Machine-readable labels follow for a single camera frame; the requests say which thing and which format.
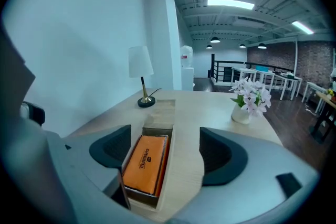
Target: table lamp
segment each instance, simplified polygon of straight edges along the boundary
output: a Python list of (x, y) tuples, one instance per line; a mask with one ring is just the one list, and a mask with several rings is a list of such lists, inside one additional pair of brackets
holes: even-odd
[(131, 47), (128, 50), (128, 67), (130, 78), (141, 78), (143, 97), (138, 100), (141, 108), (148, 108), (155, 104), (155, 98), (149, 97), (146, 92), (144, 76), (154, 74), (147, 46)]

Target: white flower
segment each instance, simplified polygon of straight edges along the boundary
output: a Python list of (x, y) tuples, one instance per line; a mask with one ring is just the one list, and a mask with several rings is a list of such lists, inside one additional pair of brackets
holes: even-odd
[(245, 104), (242, 106), (242, 110), (247, 110), (247, 112), (251, 115), (257, 109), (255, 102), (255, 97), (251, 97), (250, 99), (244, 98)]
[(257, 96), (252, 92), (252, 88), (246, 87), (243, 90), (240, 90), (240, 94), (242, 94), (245, 98), (256, 98)]
[(262, 88), (260, 96), (262, 102), (264, 102), (266, 106), (270, 107), (271, 106), (270, 99), (272, 96), (269, 94), (269, 91), (265, 89), (265, 87)]
[(265, 86), (265, 85), (262, 84), (259, 80), (254, 83), (254, 88), (256, 88), (256, 89), (260, 89), (263, 86)]
[(244, 79), (244, 88), (254, 88), (254, 82), (248, 77)]
[(266, 112), (266, 103), (260, 103), (259, 106), (257, 106), (257, 109), (254, 111), (256, 116), (261, 117), (264, 112)]
[(234, 82), (234, 85), (232, 86), (232, 88), (229, 91), (234, 90), (234, 93), (239, 94), (239, 92), (244, 88), (244, 82), (246, 81), (246, 79), (241, 79), (239, 81), (236, 80)]

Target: white desk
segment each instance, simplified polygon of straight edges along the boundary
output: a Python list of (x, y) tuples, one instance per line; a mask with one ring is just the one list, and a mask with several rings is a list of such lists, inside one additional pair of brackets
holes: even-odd
[[(204, 162), (199, 153), (200, 127), (228, 130), (242, 135), (269, 140), (282, 145), (279, 137), (265, 119), (253, 118), (247, 125), (231, 119), (235, 102), (232, 93), (198, 91), (157, 91), (153, 95), (157, 100), (175, 100), (174, 148), (170, 163), (170, 173), (165, 186), (165, 200), (159, 212), (153, 212), (132, 205), (132, 212), (165, 222), (183, 208), (202, 185)], [(85, 135), (117, 125), (132, 125), (132, 145), (141, 134), (142, 126), (152, 115), (157, 104), (150, 108), (138, 107), (137, 100), (142, 91), (137, 92), (105, 113), (85, 124), (72, 135)]]
[(237, 70), (237, 71), (240, 72), (239, 80), (241, 80), (243, 78), (243, 74), (244, 73), (248, 73), (248, 74), (254, 74), (254, 76), (253, 76), (253, 82), (256, 81), (256, 75), (257, 75), (257, 71), (256, 70), (249, 69), (249, 68), (232, 67), (231, 86), (232, 86), (232, 83), (233, 83), (233, 74), (234, 74), (235, 70)]
[(299, 78), (299, 77), (296, 77), (294, 76), (295, 79), (297, 79), (299, 81), (299, 86), (298, 86), (298, 89), (297, 89), (297, 92), (296, 92), (296, 97), (298, 97), (299, 95), (299, 91), (300, 91), (300, 88), (301, 88), (301, 82), (302, 82), (302, 79)]
[(264, 78), (265, 78), (265, 85), (266, 85), (266, 78), (267, 78), (267, 76), (272, 76), (271, 83), (270, 83), (270, 85), (269, 85), (269, 93), (271, 93), (275, 73), (273, 73), (272, 71), (265, 72), (265, 71), (260, 71), (260, 70), (257, 70), (257, 69), (251, 69), (251, 70), (255, 70), (257, 73), (260, 74), (260, 79), (259, 79), (259, 81), (260, 81), (261, 83), (263, 83)]
[(293, 83), (293, 85), (294, 85), (294, 87), (293, 87), (293, 85), (292, 85), (292, 87), (291, 87), (291, 95), (290, 95), (290, 100), (293, 100), (293, 97), (294, 97), (294, 94), (295, 94), (295, 89), (296, 89), (296, 86), (297, 86), (297, 84), (298, 84), (298, 80), (297, 79), (290, 79), (290, 78), (287, 78), (287, 77), (284, 77), (284, 76), (281, 76), (281, 75), (275, 75), (275, 77), (276, 77), (276, 81), (278, 81), (278, 78), (279, 79), (281, 79), (283, 82), (281, 83), (281, 86), (282, 86), (282, 84), (284, 83), (284, 85), (283, 85), (283, 87), (282, 87), (282, 93), (281, 93), (281, 96), (280, 96), (280, 100), (282, 100), (282, 97), (284, 97), (284, 93), (285, 93), (285, 91), (286, 91), (286, 89), (287, 89), (287, 82), (288, 81), (291, 81), (292, 83)]
[[(303, 98), (302, 98), (301, 103), (303, 103), (305, 101), (305, 97), (306, 97), (308, 88), (312, 88), (313, 90), (319, 91), (319, 92), (325, 92), (325, 88), (317, 86), (315, 83), (308, 81), (307, 85), (306, 85), (306, 89), (304, 91), (305, 93), (303, 94)], [(320, 99), (320, 102), (319, 102), (318, 107), (317, 107), (317, 111), (318, 111), (318, 108), (321, 106), (321, 103), (322, 103), (322, 100)]]

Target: lamp cord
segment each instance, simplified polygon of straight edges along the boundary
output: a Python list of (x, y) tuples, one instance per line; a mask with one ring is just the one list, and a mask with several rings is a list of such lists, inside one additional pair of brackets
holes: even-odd
[(155, 91), (153, 91), (153, 92), (151, 93), (150, 96), (152, 96), (152, 94), (154, 94), (155, 92), (157, 92), (157, 91), (159, 91), (159, 90), (162, 90), (162, 88), (158, 88), (158, 89), (156, 89)]

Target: orange package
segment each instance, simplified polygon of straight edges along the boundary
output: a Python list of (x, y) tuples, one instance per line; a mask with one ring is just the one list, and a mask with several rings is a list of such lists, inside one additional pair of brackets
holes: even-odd
[(158, 196), (168, 153), (168, 136), (142, 135), (122, 176), (125, 187)]

